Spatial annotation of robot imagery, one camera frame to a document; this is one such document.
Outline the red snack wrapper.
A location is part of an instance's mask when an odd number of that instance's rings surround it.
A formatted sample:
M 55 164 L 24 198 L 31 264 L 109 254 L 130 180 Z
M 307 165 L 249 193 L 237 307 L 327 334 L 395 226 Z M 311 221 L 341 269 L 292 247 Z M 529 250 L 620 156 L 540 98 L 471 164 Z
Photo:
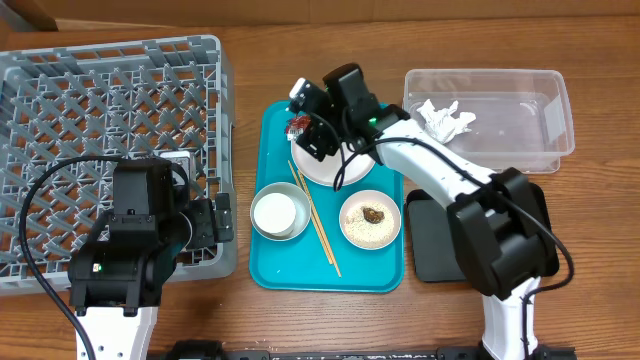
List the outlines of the red snack wrapper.
M 309 115 L 296 115 L 286 122 L 285 135 L 288 141 L 296 141 L 311 123 Z

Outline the grey round bowl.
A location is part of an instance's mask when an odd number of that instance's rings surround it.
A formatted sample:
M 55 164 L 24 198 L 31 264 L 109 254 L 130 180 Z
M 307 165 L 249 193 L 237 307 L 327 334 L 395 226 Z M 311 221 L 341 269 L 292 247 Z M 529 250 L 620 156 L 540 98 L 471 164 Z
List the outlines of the grey round bowl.
M 257 200 L 266 194 L 274 193 L 274 192 L 282 193 L 289 196 L 293 200 L 297 210 L 297 215 L 296 215 L 293 230 L 288 235 L 281 236 L 281 237 L 271 236 L 262 232 L 257 228 L 253 219 L 254 204 L 257 202 Z M 311 216 L 311 207 L 310 207 L 310 202 L 308 200 L 307 195 L 296 184 L 287 183 L 287 182 L 272 183 L 270 185 L 265 186 L 261 190 L 259 190 L 255 195 L 250 207 L 250 218 L 251 218 L 254 229 L 260 235 L 272 241 L 279 241 L 279 242 L 289 241 L 295 238 L 296 236 L 300 235 L 307 227 L 310 221 L 310 216 Z

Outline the small pink bowl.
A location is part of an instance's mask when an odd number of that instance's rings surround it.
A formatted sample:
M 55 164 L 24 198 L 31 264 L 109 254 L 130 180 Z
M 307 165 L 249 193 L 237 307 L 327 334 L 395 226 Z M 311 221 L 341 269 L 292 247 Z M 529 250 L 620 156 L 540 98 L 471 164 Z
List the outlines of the small pink bowl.
M 400 234 L 401 212 L 390 196 L 376 190 L 362 190 L 343 203 L 339 225 L 354 246 L 379 250 L 389 246 Z

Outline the brown food scrap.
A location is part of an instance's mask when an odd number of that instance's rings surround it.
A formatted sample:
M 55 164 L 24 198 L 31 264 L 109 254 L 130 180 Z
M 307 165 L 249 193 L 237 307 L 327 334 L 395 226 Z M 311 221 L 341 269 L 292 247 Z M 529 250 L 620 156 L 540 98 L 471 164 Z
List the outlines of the brown food scrap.
M 379 224 L 385 218 L 385 213 L 383 211 L 376 210 L 371 207 L 363 207 L 362 213 L 364 219 L 371 224 Z

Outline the white paper cup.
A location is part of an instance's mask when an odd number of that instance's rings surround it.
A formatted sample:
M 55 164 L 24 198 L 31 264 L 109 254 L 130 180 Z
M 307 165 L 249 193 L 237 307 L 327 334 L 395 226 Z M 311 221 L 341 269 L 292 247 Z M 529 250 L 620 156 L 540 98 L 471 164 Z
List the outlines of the white paper cup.
M 297 210 L 293 200 L 282 193 L 269 193 L 254 204 L 253 219 L 262 232 L 271 236 L 288 235 L 294 227 Z

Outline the pile of white rice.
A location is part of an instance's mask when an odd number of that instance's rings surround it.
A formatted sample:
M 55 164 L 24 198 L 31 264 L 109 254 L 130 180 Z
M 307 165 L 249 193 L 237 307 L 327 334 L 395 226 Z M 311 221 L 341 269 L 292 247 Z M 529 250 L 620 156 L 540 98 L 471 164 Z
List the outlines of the pile of white rice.
M 368 223 L 362 213 L 363 207 L 371 207 L 385 213 L 379 224 Z M 379 248 L 389 243 L 395 234 L 393 215 L 389 208 L 379 202 L 362 202 L 353 206 L 346 215 L 344 223 L 346 236 L 362 248 Z

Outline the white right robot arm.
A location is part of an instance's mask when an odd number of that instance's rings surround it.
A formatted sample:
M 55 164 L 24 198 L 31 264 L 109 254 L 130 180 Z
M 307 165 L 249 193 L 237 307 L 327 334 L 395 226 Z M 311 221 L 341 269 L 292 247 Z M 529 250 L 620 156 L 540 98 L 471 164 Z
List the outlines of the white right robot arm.
M 318 160 L 352 143 L 358 155 L 418 184 L 447 215 L 456 262 L 483 296 L 482 347 L 492 359 L 533 359 L 540 281 L 559 269 L 565 247 L 553 234 L 541 189 L 514 168 L 496 173 L 448 150 L 395 105 L 367 105 L 356 118 L 337 103 L 291 103 L 311 119 L 298 143 Z

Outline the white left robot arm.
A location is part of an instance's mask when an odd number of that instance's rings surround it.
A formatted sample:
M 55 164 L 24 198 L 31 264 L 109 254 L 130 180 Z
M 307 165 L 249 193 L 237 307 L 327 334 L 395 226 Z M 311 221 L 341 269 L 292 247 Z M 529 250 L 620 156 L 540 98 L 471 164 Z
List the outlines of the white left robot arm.
M 167 159 L 118 160 L 112 190 L 68 271 L 80 359 L 146 358 L 178 255 L 233 238 L 230 196 L 191 199 L 187 173 Z

